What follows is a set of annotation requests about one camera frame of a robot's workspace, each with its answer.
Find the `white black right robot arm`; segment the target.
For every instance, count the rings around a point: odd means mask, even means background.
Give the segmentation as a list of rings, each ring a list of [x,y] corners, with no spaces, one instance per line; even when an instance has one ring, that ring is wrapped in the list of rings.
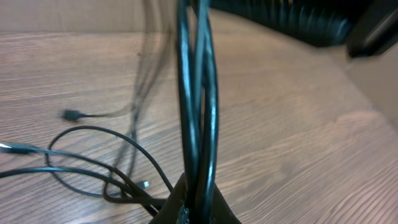
[[[214,0],[211,8],[315,47],[345,45],[351,58],[397,43],[397,0]]]

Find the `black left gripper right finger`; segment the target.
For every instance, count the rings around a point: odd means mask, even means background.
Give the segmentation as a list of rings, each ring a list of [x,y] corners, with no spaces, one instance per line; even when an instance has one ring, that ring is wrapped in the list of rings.
[[[210,200],[209,224],[241,224],[216,184]]]

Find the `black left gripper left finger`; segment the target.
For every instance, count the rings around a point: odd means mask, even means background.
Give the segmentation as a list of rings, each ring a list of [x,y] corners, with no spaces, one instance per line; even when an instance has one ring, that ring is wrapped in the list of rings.
[[[189,224],[189,209],[185,206],[186,197],[185,174],[183,173],[160,212],[149,224]]]

